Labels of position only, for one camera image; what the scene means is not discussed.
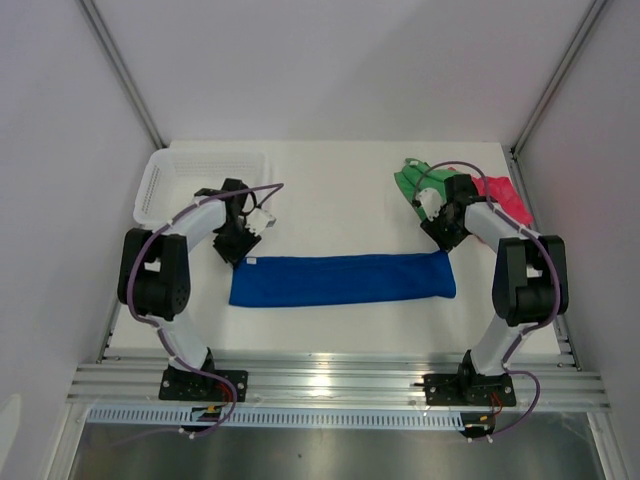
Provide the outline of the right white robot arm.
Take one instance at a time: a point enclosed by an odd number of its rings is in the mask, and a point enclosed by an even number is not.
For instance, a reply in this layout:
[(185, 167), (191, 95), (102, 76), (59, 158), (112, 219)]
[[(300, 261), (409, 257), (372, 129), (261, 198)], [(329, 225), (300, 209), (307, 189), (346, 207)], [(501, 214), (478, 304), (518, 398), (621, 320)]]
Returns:
[(413, 203), (422, 208), (421, 229), (447, 253), (475, 236), (495, 253), (491, 287), (494, 317), (459, 365), (456, 389), (479, 403), (492, 379), (508, 374), (511, 357), (531, 333), (553, 322), (568, 306), (565, 246), (517, 222), (490, 195), (481, 195), (471, 176), (445, 181), (445, 193), (423, 188)]

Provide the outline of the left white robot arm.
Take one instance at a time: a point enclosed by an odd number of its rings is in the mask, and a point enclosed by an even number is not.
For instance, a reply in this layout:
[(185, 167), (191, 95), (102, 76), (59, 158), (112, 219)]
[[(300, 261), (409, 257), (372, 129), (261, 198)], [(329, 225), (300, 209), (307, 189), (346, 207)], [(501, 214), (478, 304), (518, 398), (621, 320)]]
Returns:
[(188, 312), (190, 253), (213, 236), (215, 252), (237, 268), (261, 241), (250, 225), (259, 207), (254, 188), (229, 178), (219, 190), (198, 190), (163, 225), (132, 228), (124, 238), (118, 299), (136, 321), (154, 329), (168, 353), (169, 371), (183, 375), (182, 388), (197, 400), (215, 392), (220, 376)]

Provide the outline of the blue towel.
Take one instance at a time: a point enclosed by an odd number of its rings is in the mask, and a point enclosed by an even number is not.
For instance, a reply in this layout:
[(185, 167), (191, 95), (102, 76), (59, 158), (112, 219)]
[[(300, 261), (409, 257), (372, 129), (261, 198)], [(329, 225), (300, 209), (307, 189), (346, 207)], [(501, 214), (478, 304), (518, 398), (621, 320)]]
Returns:
[(229, 304), (294, 308), (440, 297), (457, 288), (444, 252), (249, 257), (232, 276)]

